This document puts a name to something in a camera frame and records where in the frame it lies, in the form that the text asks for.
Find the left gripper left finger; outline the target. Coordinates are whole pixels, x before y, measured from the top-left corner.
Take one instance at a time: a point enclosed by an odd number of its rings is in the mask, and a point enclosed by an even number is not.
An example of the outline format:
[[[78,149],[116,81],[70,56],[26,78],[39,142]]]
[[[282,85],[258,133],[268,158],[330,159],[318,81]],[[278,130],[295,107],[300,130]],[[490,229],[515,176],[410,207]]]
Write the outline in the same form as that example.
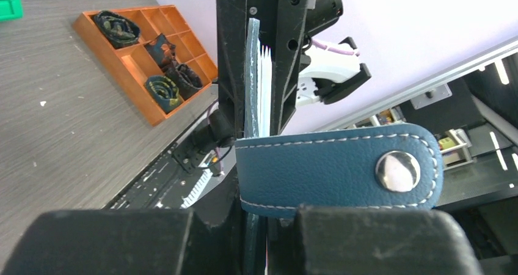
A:
[[[186,210],[69,210],[41,214],[4,274],[238,274],[236,184]]]

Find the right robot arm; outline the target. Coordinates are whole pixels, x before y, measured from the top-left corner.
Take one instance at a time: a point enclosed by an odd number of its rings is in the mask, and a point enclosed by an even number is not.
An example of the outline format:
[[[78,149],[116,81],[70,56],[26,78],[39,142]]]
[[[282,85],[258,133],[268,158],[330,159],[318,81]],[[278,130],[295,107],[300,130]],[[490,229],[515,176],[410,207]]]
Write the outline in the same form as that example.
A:
[[[236,138],[278,135],[296,108],[371,78],[351,37],[317,38],[342,14],[342,0],[216,0],[219,108]]]

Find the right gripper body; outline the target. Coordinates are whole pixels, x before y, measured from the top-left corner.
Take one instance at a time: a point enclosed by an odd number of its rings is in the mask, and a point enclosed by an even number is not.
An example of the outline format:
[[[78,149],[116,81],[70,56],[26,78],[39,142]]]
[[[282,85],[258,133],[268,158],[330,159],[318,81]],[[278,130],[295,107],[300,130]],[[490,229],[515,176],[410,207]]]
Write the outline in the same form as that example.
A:
[[[241,35],[249,18],[260,21],[262,35],[301,29],[316,33],[316,0],[216,0],[217,33]]]

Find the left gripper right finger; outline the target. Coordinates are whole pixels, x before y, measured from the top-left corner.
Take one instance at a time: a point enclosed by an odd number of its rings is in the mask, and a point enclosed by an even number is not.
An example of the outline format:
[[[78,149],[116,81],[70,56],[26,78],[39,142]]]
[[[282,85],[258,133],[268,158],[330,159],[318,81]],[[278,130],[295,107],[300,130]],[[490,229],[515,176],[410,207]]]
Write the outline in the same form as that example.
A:
[[[460,225],[437,210],[301,207],[268,250],[269,274],[482,274]]]

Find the blue leather card holder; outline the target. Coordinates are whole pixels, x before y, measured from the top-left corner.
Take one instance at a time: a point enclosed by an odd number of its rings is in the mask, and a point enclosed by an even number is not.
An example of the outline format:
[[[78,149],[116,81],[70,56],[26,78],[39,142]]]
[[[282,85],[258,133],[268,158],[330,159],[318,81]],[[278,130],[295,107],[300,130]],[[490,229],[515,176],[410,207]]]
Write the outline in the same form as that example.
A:
[[[294,220],[301,207],[428,210],[443,185],[436,139],[411,124],[244,137],[236,157],[244,274],[265,271],[268,218]]]

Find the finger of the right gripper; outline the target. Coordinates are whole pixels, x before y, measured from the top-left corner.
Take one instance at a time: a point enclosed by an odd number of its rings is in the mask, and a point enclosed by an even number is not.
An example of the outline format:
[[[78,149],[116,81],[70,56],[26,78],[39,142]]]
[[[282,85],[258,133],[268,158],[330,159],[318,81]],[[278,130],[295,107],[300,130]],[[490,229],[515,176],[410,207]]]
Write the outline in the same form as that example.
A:
[[[245,25],[233,27],[217,23],[217,64],[219,109],[232,128],[235,138],[244,136],[244,55]]]
[[[285,19],[277,23],[272,79],[272,135],[279,135],[285,129],[296,110],[296,88],[304,30],[305,19],[299,22]]]

